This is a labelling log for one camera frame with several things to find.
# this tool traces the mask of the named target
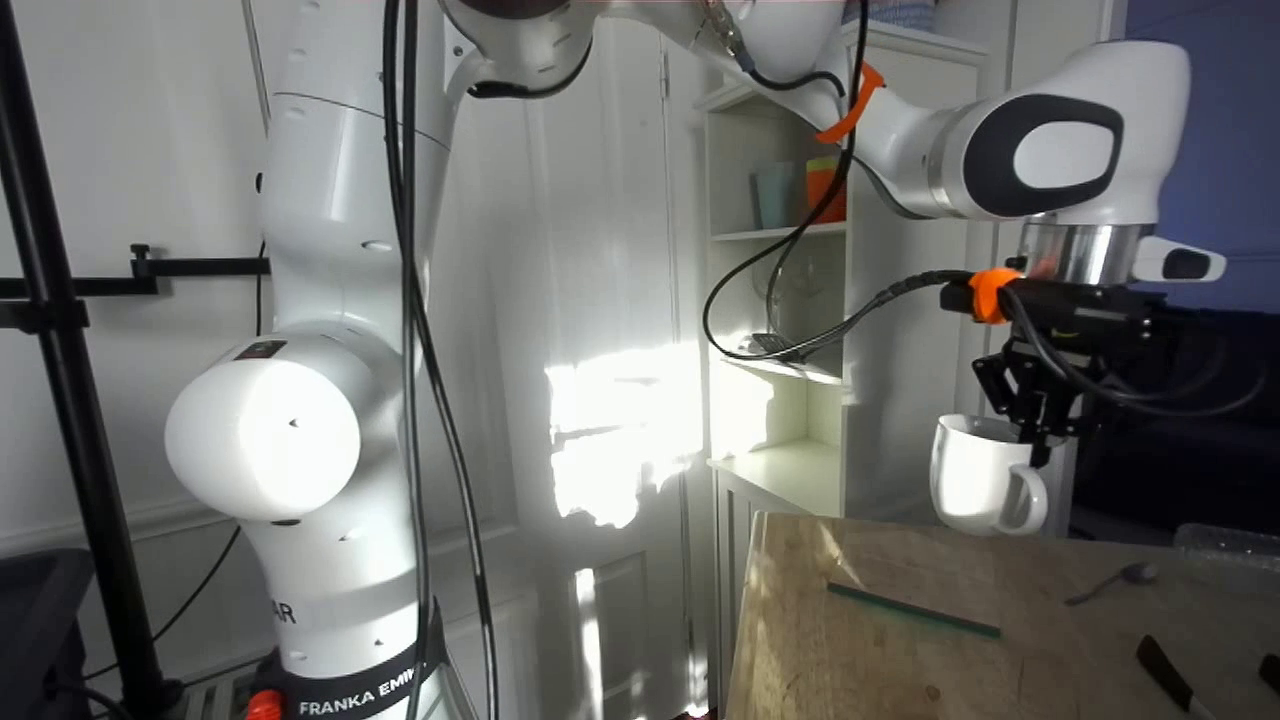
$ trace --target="wooden table surface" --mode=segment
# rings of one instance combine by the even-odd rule
[[[1099,574],[1155,559],[1155,585],[1063,600]],[[865,586],[1005,636],[930,623],[832,596]],[[1280,574],[1221,556],[976,540],[944,526],[766,516],[742,600],[733,720],[1175,720],[1135,664],[1155,636],[1218,720],[1280,720],[1255,681],[1280,652]]]

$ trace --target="shelf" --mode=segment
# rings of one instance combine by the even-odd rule
[[[835,45],[843,45],[854,50],[855,24],[839,24]],[[905,27],[905,24],[880,24],[880,20],[871,20],[871,47],[895,47],[895,50],[916,50],[916,57],[957,60],[957,65],[989,60],[986,45],[969,45],[961,37],[922,33],[922,27]],[[751,100],[766,100],[766,90],[758,90],[758,82],[726,75],[726,82],[715,90],[707,90],[703,109],[730,112],[730,109],[751,103]]]
[[[769,238],[786,238],[791,229],[751,229],[751,230],[715,230],[715,244],[769,244]],[[839,225],[809,225],[805,237],[843,237],[843,218]]]
[[[745,372],[766,372],[766,376],[797,376],[809,384],[843,384],[839,368],[824,368],[824,364],[780,364],[780,360],[730,360],[730,364]]]
[[[843,516],[839,446],[799,441],[714,459],[714,466],[814,516]]]

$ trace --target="cable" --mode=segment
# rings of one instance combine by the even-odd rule
[[[403,237],[416,237],[416,24],[419,24],[419,5],[408,0],[403,7],[403,82],[401,82],[401,213],[403,213]],[[429,664],[429,645],[426,636],[431,636],[431,553],[429,553],[429,513],[426,513],[426,465],[419,465],[419,405],[416,405],[416,323],[414,304],[416,294],[408,290],[403,277],[416,277],[419,255],[416,244],[401,246],[401,389],[403,389],[403,406],[401,406],[401,423],[403,423],[403,476],[408,476],[408,507],[414,507],[414,546],[416,546],[416,645],[414,645],[414,681],[408,681],[408,706],[403,715],[416,720],[416,705],[419,705],[419,669]]]
[[[1059,376],[1059,380],[1067,380],[1072,389],[1079,389],[1083,394],[1092,394],[1092,401],[1106,401],[1106,405],[1117,405],[1117,406],[1129,406],[1129,413],[1140,413],[1140,415],[1195,418],[1195,415],[1227,415],[1227,413],[1254,405],[1254,401],[1268,389],[1268,368],[1261,368],[1255,380],[1254,380],[1254,389],[1240,393],[1238,401],[1223,401],[1223,405],[1211,405],[1211,406],[1162,406],[1162,405],[1154,405],[1154,401],[1144,401],[1144,394],[1133,394],[1133,393],[1125,393],[1125,389],[1110,389],[1110,384],[1076,372],[1076,368],[1040,334],[1040,329],[1034,323],[1034,313],[1030,313],[1030,304],[1019,300],[1019,288],[1017,288],[1017,283],[1005,288],[1005,300],[1010,300],[1010,313],[1011,313],[1011,329],[1036,347],[1040,364],[1043,364],[1054,376]]]
[[[263,334],[263,277],[252,277],[252,334]],[[223,540],[223,546],[215,553],[215,559],[207,563],[207,573],[197,580],[197,586],[175,603],[175,611],[168,611],[168,618],[153,630],[153,645],[159,645],[189,611],[193,603],[206,596],[206,586],[215,580],[215,573],[229,563],[233,546],[241,540],[241,525],[233,526],[233,536]],[[95,670],[86,670],[82,681],[101,681],[109,670],[116,670],[119,664],[105,664]]]
[[[252,655],[252,659],[238,659],[238,664],[229,664],[229,669],[215,669],[215,670],[193,675],[189,682],[197,688],[197,682],[207,682],[207,681],[220,681],[220,675],[238,675],[238,670],[245,670],[245,669],[263,669],[269,659],[274,659],[274,652]]]
[[[797,78],[769,78],[769,75],[762,75],[758,65],[749,65],[745,71],[749,71],[758,82],[774,86],[774,90],[791,90],[791,86],[805,86],[805,82],[832,82],[835,95],[843,95],[843,82],[839,82],[839,75],[832,75],[832,71],[809,71],[809,75],[797,75]]]
[[[105,691],[95,691],[95,688],[76,688],[76,682],[52,682],[59,696],[86,696],[86,698],[92,698],[95,706],[105,706],[109,715],[116,715],[116,720],[134,720],[134,712],[119,705],[119,698],[114,698],[114,696],[105,696]]]
[[[1119,372],[1111,372],[1111,368],[1110,368],[1110,384],[1117,384],[1117,389],[1129,393],[1133,401],[1175,405],[1175,401],[1195,394],[1199,389],[1208,389],[1208,384],[1223,372],[1223,360],[1227,360],[1223,340],[1218,340],[1208,364],[1206,364],[1192,380],[1185,380],[1185,384],[1175,384],[1175,389],[1140,393],[1135,384],[1129,384],[1129,380],[1125,380]]]
[[[707,315],[703,315],[703,340],[707,340],[719,354],[730,354],[730,360],[786,360],[786,354],[805,354],[805,353],[818,353],[819,343],[854,332],[854,329],[855,329],[862,319],[870,319],[876,307],[883,307],[883,304],[894,304],[894,300],[899,300],[899,294],[909,294],[909,290],[936,288],[936,283],[957,283],[957,280],[969,280],[969,277],[974,277],[974,272],[963,272],[963,267],[940,267],[940,272],[905,277],[905,280],[880,288],[871,300],[865,300],[865,304],[862,304],[855,313],[847,313],[839,323],[827,323],[824,332],[805,334],[805,340],[797,340],[797,343],[790,343],[790,347],[733,353],[733,347],[726,347],[726,343],[714,334]]]
[[[445,368],[436,354],[436,340],[431,340],[431,319],[429,319],[429,294],[419,288],[416,277],[416,246],[414,246],[414,213],[403,213],[403,205],[414,205],[414,196],[403,196],[403,163],[414,163],[414,157],[401,157],[397,142],[397,24],[401,24],[401,5],[386,0],[386,142],[388,142],[388,178],[394,178],[394,213],[397,213],[397,244],[401,244],[401,280],[403,280],[403,294],[408,294],[408,315],[403,323],[416,323],[416,343],[426,353],[426,368],[429,368],[429,384],[431,384],[431,401],[436,401],[436,415],[445,428],[445,445],[447,445],[447,459],[456,473],[456,492],[459,492],[459,516],[465,516],[465,536],[468,536],[468,559],[473,559],[473,585],[477,585],[477,611],[481,611],[481,645],[486,645],[486,696],[489,696],[489,715],[501,720],[501,675],[498,675],[498,626],[492,626],[492,600],[489,600],[489,573],[486,573],[486,536],[481,536],[481,513],[477,513],[477,489],[473,489],[473,473],[468,473],[468,456],[459,445],[459,428],[447,405],[447,389],[445,389]]]
[[[870,65],[870,24],[855,27],[855,57],[854,57],[854,95],[847,95],[847,109],[855,103],[862,95],[862,82],[865,82],[865,65]],[[824,188],[824,196],[818,200],[818,208],[799,218],[797,230],[790,230],[786,238],[786,252],[776,255],[774,272],[769,272],[769,283],[766,283],[766,315],[769,323],[774,319],[774,294],[776,294],[776,280],[786,272],[786,262],[791,260],[791,252],[799,246],[805,230],[824,214],[824,208],[832,208],[832,200],[843,192],[843,178],[847,178],[847,168],[854,168],[854,150],[855,150],[855,126],[847,132],[847,142],[835,161],[835,173],[832,173],[832,183]]]

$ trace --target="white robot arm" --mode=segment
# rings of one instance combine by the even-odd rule
[[[414,126],[426,255],[459,95],[574,82],[602,13],[662,27],[818,126],[847,109],[847,50],[832,45],[843,0],[426,0]],[[426,696],[426,715],[468,715],[445,670],[408,682],[429,596],[416,592],[401,465],[403,294],[382,95],[386,5],[296,0],[294,24],[259,192],[278,332],[181,393],[163,446],[184,489],[238,516],[263,563],[284,715],[403,715],[408,691]],[[447,24],[477,45],[456,75]],[[1056,280],[1092,283],[1097,262],[1106,280],[1129,280],[1155,218],[1185,82],[1179,50],[1119,45],[1036,90],[961,112],[924,112],[880,86],[855,146],[916,214],[1048,213],[1048,246],[1083,244],[1083,267],[1059,262]]]

